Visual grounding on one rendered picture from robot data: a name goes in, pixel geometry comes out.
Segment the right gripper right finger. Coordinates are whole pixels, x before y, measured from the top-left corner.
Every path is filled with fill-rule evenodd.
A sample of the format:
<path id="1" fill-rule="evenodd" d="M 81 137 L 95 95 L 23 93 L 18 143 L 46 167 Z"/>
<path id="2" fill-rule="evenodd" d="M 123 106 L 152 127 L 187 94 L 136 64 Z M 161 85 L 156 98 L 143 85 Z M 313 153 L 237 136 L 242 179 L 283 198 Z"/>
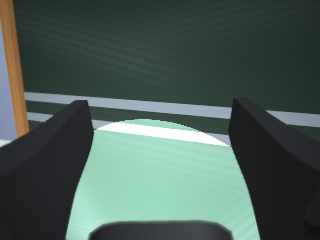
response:
<path id="1" fill-rule="evenodd" d="M 248 98 L 233 98 L 228 134 L 260 240 L 320 240 L 320 141 Z"/>

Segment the wooden-framed black board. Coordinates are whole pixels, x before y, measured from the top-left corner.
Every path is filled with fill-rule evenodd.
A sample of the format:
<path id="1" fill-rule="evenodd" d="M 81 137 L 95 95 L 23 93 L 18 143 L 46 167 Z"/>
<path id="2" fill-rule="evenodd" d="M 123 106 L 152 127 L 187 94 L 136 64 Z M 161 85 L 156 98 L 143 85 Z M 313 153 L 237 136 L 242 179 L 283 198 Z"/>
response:
<path id="1" fill-rule="evenodd" d="M 65 240 L 138 220 L 260 240 L 233 98 L 320 141 L 320 0 L 0 0 L 0 24 L 17 138 L 88 100 Z"/>

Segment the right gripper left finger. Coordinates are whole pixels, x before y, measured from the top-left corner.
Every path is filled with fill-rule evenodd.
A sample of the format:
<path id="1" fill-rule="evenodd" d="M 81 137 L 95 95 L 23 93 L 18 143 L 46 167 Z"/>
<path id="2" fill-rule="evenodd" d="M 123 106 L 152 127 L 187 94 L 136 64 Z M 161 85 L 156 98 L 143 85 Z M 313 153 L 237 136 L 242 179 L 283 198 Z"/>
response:
<path id="1" fill-rule="evenodd" d="M 94 137 L 88 100 L 75 100 L 0 147 L 0 240 L 65 240 Z"/>

